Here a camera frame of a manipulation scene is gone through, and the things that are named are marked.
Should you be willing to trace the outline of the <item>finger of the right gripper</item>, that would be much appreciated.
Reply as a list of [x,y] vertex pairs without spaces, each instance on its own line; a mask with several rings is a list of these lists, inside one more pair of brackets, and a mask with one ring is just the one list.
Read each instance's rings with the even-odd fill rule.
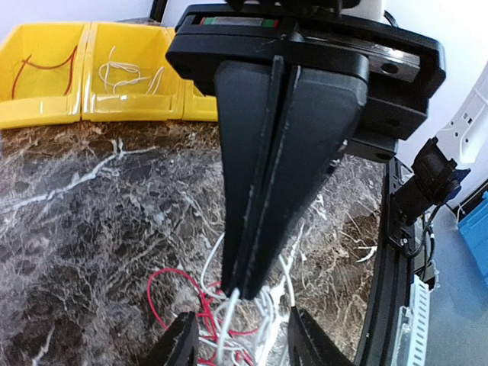
[[221,288],[244,291],[256,212],[275,125],[284,60],[227,60],[214,76],[226,199]]
[[286,237],[333,173],[367,102],[351,75],[295,67],[275,128],[249,257],[254,298]]

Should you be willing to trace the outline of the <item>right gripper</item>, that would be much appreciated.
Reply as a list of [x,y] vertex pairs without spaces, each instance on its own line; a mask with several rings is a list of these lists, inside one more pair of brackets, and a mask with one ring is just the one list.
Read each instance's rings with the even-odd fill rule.
[[166,57],[204,95],[226,61],[287,64],[342,72],[368,83],[368,101],[347,153],[392,159],[428,116],[429,100],[446,77],[445,51],[432,38],[332,11],[294,13],[281,4],[186,8]]

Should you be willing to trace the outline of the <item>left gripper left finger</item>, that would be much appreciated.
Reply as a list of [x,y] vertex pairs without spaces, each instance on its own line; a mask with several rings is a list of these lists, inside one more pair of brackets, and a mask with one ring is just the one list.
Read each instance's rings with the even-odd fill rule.
[[194,312],[183,312],[143,359],[143,365],[197,365],[198,324]]

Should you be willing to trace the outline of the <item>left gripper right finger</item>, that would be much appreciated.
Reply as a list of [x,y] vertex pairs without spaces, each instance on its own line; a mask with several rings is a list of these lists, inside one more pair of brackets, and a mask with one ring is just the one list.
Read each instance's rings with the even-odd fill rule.
[[304,309],[291,308],[287,344],[290,365],[355,366]]

